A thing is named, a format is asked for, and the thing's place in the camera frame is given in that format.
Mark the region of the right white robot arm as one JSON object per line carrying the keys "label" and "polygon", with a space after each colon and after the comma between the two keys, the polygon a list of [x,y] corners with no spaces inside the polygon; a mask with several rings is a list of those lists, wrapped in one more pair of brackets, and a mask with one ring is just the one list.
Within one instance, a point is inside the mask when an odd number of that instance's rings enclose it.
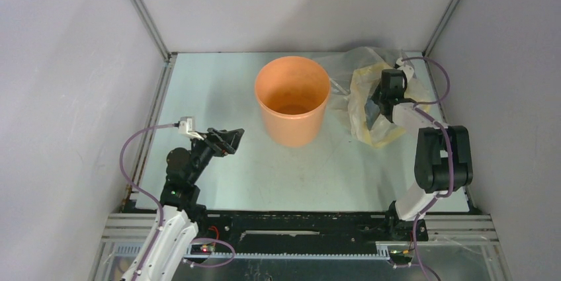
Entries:
{"label": "right white robot arm", "polygon": [[468,186],[473,179],[468,130],[438,121],[407,98],[408,81],[404,68],[384,69],[371,98],[381,116],[417,139],[415,182],[385,213],[384,229],[394,240],[417,231],[419,221],[437,201]]}

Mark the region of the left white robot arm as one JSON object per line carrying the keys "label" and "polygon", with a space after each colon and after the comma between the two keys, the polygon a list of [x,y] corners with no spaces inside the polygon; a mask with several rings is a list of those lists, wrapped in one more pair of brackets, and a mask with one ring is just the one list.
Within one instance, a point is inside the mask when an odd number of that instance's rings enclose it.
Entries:
{"label": "left white robot arm", "polygon": [[127,175],[123,177],[132,188],[145,194],[157,206],[156,219],[130,268],[122,280],[171,280],[182,263],[189,245],[208,233],[206,206],[198,204],[200,193],[196,185],[209,162],[215,157],[233,155],[244,134],[244,129],[207,129],[197,132],[185,121],[154,126],[177,128],[191,141],[191,147],[179,147],[167,158],[165,184],[160,197],[140,188]]}

